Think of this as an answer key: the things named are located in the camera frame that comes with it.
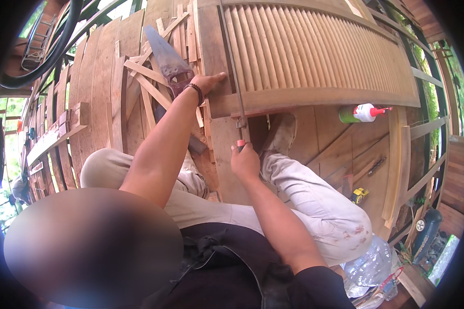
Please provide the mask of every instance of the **wood glue bottle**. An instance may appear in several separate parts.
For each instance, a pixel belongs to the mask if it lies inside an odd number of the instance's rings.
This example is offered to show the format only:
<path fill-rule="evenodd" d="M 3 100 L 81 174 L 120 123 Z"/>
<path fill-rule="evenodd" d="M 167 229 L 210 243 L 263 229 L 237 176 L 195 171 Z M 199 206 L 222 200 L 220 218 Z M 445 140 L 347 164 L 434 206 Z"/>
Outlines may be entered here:
<path fill-rule="evenodd" d="M 385 110 L 392 110 L 392 107 L 378 109 L 371 103 L 360 104 L 357 106 L 343 106 L 338 112 L 340 121 L 345 124 L 353 122 L 373 122 L 378 114 L 384 114 Z"/>

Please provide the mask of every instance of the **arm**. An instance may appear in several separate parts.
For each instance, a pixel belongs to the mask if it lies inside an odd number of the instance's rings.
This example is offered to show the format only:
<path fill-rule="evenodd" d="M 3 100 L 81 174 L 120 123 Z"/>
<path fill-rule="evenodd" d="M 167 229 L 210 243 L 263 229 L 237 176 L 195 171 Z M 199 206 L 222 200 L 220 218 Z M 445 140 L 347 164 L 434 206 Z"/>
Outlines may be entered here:
<path fill-rule="evenodd" d="M 191 82 L 206 95 L 224 77 L 225 73 L 197 75 Z M 191 87 L 173 100 L 167 113 L 136 151 L 120 190 L 140 195 L 161 208 L 165 207 L 186 157 L 197 106 L 198 93 Z"/>
<path fill-rule="evenodd" d="M 232 147 L 232 171 L 253 202 L 266 239 L 291 266 L 294 274 L 313 266 L 327 266 L 302 221 L 259 178 L 260 159 L 251 143 L 239 153 Z"/>

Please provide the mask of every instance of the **black hose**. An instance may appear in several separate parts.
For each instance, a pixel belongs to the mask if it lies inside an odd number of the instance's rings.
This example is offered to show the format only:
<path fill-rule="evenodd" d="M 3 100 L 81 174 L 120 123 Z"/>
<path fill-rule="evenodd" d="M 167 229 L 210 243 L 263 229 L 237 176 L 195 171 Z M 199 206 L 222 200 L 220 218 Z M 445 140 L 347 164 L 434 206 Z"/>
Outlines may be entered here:
<path fill-rule="evenodd" d="M 43 61 L 43 63 L 40 66 L 38 66 L 35 70 L 22 76 L 14 77 L 4 73 L 2 75 L 2 87 L 8 89 L 18 89 L 26 85 L 29 85 L 36 79 L 40 78 L 43 75 L 43 73 L 48 71 L 48 69 L 50 69 L 53 65 L 57 63 L 58 59 L 60 59 L 64 54 L 64 49 L 67 47 L 71 35 L 74 32 L 74 28 L 76 27 L 76 24 L 80 16 L 82 4 L 83 0 L 71 0 L 69 17 L 67 19 L 67 22 L 65 23 L 65 28 L 56 46 L 54 47 L 50 55 L 48 55 L 46 60 Z"/>

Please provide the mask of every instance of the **tape measure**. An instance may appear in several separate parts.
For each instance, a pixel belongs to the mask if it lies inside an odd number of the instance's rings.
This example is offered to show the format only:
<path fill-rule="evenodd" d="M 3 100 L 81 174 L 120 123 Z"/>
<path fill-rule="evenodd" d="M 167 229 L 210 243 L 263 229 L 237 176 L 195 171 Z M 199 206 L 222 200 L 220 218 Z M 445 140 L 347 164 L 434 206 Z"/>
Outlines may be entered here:
<path fill-rule="evenodd" d="M 351 200 L 354 204 L 359 204 L 360 202 L 363 201 L 364 197 L 370 193 L 368 190 L 365 190 L 363 188 L 359 188 L 354 190 L 354 192 L 351 195 Z"/>

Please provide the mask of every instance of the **white pants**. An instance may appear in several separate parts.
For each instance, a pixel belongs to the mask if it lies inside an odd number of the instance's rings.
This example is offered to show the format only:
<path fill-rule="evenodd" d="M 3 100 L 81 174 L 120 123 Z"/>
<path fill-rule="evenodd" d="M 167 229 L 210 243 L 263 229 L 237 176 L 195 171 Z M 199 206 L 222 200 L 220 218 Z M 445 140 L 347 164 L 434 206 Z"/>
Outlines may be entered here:
<path fill-rule="evenodd" d="M 82 167 L 81 187 L 118 189 L 131 163 L 132 156 L 127 154 L 113 149 L 98 150 Z M 294 204 L 292 211 L 313 236 L 328 266 L 351 261 L 367 251 L 372 231 L 366 213 L 308 167 L 285 155 L 274 154 L 265 159 L 261 173 L 289 197 Z M 203 199 L 207 192 L 202 176 L 184 161 L 165 211 L 179 228 L 221 222 L 263 234 L 253 207 L 211 202 Z"/>

